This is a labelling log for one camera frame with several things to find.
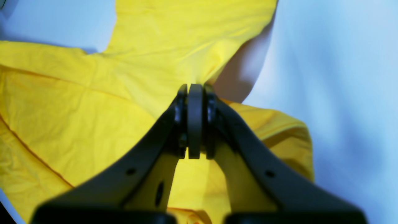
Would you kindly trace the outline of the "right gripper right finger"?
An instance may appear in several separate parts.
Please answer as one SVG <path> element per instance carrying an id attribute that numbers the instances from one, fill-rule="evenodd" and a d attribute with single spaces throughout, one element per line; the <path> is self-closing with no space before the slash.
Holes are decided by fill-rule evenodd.
<path id="1" fill-rule="evenodd" d="M 225 175 L 225 224 L 365 224 L 362 211 L 306 180 L 278 159 L 210 86 L 195 85 L 195 158 Z"/>

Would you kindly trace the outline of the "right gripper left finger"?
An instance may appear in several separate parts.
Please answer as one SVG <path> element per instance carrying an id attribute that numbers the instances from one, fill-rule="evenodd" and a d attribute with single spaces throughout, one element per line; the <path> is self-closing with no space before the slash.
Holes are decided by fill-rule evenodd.
<path id="1" fill-rule="evenodd" d="M 189 87 L 144 137 L 100 174 L 40 205 L 33 224 L 176 224 L 167 213 L 175 168 L 188 147 Z"/>

